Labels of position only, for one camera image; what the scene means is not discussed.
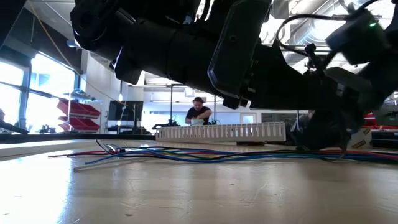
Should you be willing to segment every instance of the wooden table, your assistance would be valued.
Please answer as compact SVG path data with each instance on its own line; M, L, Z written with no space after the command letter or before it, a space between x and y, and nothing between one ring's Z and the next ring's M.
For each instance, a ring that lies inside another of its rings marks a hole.
M224 164L139 159L73 172L94 158L47 156L0 162L0 223L398 222L398 166L310 159Z

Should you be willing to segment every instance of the door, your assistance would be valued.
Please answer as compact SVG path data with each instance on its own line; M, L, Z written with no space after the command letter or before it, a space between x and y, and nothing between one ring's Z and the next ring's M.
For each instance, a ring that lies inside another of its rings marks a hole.
M241 113L241 124L255 124L257 123L256 113Z

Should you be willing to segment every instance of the ceiling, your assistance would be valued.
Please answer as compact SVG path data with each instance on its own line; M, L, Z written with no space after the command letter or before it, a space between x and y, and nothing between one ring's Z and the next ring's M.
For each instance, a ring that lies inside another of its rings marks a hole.
M69 13L75 6L74 0L30 0L36 13L40 17L42 21L46 24L53 27L59 33L63 34L66 38L73 40L73 30L70 22ZM289 11L290 14L298 14L298 13L316 13L316 14L339 14L341 11L341 6L338 4L339 0L286 0L289 1ZM349 2L363 2L366 0L344 0L346 3ZM198 14L200 15L203 11L204 0L198 9ZM25 7L33 13L30 4L27 2ZM373 14L382 15L382 19L380 23L382 26L387 26L392 18L392 13L394 10L393 5L391 4L391 0L381 0L371 7ZM270 29L271 25L264 26L266 29ZM324 23L314 22L314 21L296 21L291 23L289 27L289 43L292 43L292 40L303 40L308 37L308 34L313 34L314 31L319 30L323 27L328 27L329 25L325 26ZM313 40L314 42L318 43L317 40L314 39L314 35L309 37L309 40ZM304 58L301 55L297 54L290 54L285 53L285 58L289 65L293 66L297 70L303 70L305 67L305 63L308 59ZM98 59L106 65L108 62ZM333 65L336 66L346 66L346 60L344 57L336 57L333 61ZM150 73L146 73L145 81L147 84L153 85L166 85L175 83L171 80L166 78L159 77L157 75L153 75Z

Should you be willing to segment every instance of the desk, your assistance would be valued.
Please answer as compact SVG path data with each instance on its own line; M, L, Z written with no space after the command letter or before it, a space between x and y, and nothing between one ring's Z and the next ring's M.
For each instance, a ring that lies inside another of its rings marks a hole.
M128 144L229 151L278 147ZM93 145L85 150L97 149ZM397 166L310 159L225 164L140 159L73 172L73 167L93 158L47 155L0 162L0 223L388 224L398 220Z

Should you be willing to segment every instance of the person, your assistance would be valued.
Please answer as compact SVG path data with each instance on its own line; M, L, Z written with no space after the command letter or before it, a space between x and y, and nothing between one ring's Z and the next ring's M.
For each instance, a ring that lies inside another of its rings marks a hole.
M193 107L188 110L187 116L185 117L185 123L190 124L193 119L204 120L203 124L209 122L209 117L211 116L211 110L207 106L203 106L203 99L196 97L192 101Z
M3 110L0 108L0 121L4 121L4 117L6 114L3 112Z

